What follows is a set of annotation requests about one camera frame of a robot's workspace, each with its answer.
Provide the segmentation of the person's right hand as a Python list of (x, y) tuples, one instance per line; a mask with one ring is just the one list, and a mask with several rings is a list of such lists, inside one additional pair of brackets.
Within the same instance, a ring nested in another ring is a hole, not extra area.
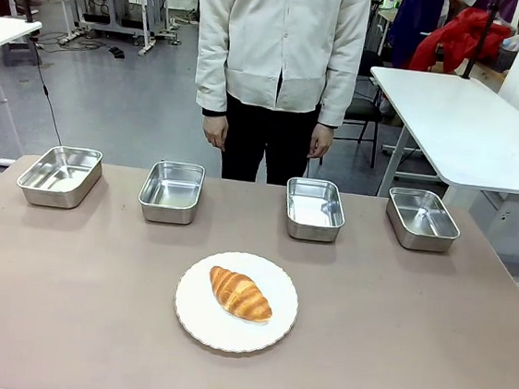
[(225, 115), (205, 116), (202, 125), (204, 136), (208, 143), (222, 152), (224, 151), (228, 127)]

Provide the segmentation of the person's left hand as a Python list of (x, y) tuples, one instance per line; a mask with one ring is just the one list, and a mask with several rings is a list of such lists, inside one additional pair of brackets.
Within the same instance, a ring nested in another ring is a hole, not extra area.
[(317, 124), (312, 131), (308, 159), (321, 159), (331, 148), (335, 130)]

